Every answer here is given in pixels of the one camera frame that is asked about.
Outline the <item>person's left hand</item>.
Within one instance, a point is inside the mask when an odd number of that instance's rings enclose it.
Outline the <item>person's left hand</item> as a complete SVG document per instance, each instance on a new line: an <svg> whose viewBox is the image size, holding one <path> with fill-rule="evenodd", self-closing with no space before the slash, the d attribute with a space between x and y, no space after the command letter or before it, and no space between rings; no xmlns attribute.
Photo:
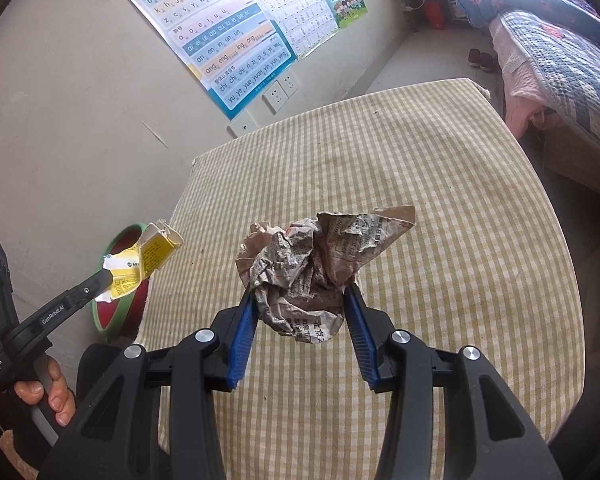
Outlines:
<svg viewBox="0 0 600 480"><path fill-rule="evenodd" d="M14 391L16 396L28 405L38 405L47 396L48 405L53 410L56 422L65 427L76 412L76 399L68 384L58 362L48 356L46 358L47 374L50 376L50 391L45 392L44 386L37 380L32 382L16 382Z"/></svg>

